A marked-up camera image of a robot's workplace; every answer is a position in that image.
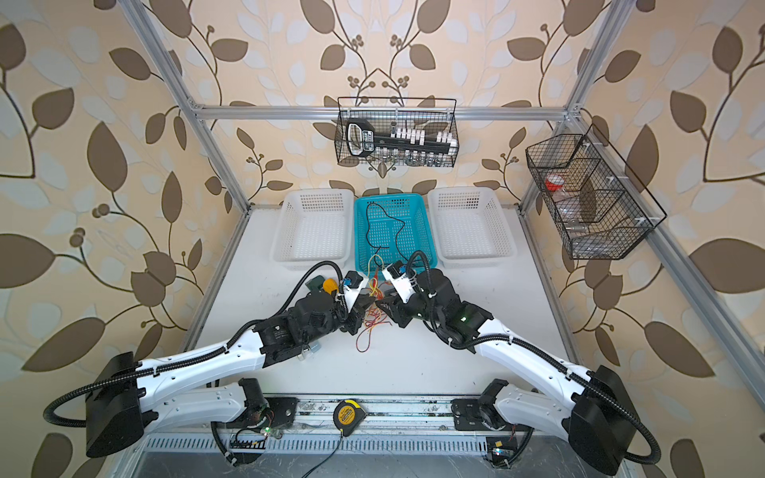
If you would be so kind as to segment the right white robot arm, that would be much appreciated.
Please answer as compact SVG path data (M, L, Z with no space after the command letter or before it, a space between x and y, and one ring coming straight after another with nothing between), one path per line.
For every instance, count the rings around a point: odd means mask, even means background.
M614 476L624 461L655 465L663 452L643 424L620 376L557 358L508 329L486 309L461 300L438 269L412 271L396 263L382 273L392 285L378 302L400 327L413 320L455 351L468 351L508 368L532 392L494 380L478 400L490 429L521 424L568 441L590 466Z

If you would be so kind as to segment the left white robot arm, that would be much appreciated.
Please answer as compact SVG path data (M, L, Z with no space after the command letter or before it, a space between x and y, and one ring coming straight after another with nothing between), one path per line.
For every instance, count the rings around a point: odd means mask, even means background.
M143 362L121 354L95 382L53 400L43 418L85 429L89 458L115 454L181 414L179 397L187 392L292 360L334 332L358 332L373 302L364 293L310 293L268 319L245 323L227 341Z

